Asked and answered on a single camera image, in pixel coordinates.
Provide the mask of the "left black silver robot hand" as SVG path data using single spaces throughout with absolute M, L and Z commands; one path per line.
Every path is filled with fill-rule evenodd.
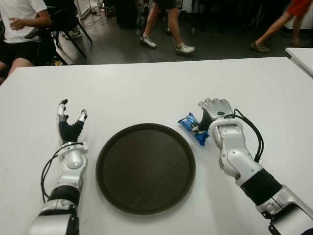
M 68 142 L 77 142 L 83 130 L 84 123 L 88 117 L 87 111 L 83 109 L 78 120 L 73 124 L 68 124 L 68 115 L 65 114 L 67 99 L 63 99 L 57 110 L 57 127 L 61 145 Z

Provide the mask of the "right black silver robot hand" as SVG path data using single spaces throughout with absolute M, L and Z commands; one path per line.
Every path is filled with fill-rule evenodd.
M 203 133 L 208 131 L 212 122 L 224 118 L 227 115 L 233 114 L 232 108 L 226 99 L 209 99 L 198 103 L 202 109 L 202 120 L 193 129 L 193 133 Z

